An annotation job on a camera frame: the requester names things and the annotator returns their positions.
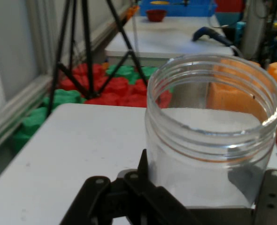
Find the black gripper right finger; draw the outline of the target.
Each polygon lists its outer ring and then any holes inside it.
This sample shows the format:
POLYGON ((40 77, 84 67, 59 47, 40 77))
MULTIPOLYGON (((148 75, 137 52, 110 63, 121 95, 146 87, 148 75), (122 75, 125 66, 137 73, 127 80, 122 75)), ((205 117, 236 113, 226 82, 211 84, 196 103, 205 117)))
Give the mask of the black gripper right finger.
POLYGON ((265 172, 255 202, 253 225, 277 225, 277 170, 265 172))

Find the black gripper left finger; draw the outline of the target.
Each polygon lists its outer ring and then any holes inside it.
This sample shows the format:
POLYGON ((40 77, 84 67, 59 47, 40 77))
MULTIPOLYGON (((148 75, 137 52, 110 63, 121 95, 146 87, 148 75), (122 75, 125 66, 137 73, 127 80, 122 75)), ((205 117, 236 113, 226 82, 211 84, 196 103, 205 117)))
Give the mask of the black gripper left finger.
POLYGON ((132 225, 198 225, 199 220, 164 187, 148 178, 146 150, 136 170, 110 181, 88 178, 63 217, 62 225, 110 225, 125 217, 132 225))

